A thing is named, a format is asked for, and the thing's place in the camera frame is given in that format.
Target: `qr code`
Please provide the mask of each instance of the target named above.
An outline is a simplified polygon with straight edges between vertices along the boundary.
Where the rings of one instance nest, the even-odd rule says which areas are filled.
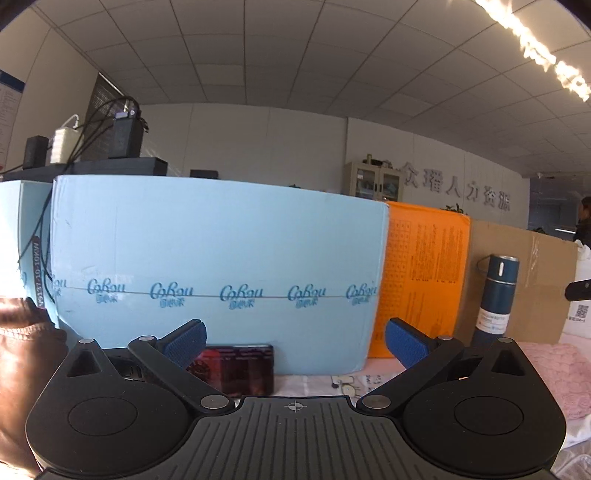
[[[589,311],[589,305],[579,305],[577,307],[577,313],[574,315],[579,318],[587,318],[587,312]]]

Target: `ceiling light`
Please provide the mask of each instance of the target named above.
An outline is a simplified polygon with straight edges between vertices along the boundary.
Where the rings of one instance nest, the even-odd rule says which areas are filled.
[[[546,45],[536,40],[531,30],[525,27],[519,18],[512,13],[510,5],[504,5],[501,0],[475,0],[475,2],[486,10],[486,13],[493,20],[499,22],[505,28],[510,28],[513,34],[519,37],[521,48],[524,51],[523,56],[526,59],[534,60],[538,65],[542,66],[545,72],[550,67],[553,67],[556,77],[563,88],[575,92],[584,102],[589,99],[591,88],[587,85],[580,72],[571,65],[558,61],[550,53]]]

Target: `black power adapter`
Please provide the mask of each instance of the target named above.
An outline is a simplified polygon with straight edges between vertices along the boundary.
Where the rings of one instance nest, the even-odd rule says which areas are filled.
[[[115,115],[113,137],[109,147],[109,158],[137,158],[142,148],[145,122],[139,110],[120,112]]]

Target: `bottle label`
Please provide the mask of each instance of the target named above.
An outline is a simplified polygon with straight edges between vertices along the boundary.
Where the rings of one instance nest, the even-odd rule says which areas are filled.
[[[508,323],[509,313],[491,313],[484,309],[480,309],[478,312],[478,320],[476,321],[476,328],[493,335],[502,335],[507,330]]]

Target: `thermos bottle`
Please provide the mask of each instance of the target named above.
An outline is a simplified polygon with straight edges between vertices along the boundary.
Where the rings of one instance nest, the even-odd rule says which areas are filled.
[[[490,345],[503,337],[517,286],[519,259],[491,255],[472,346]]]

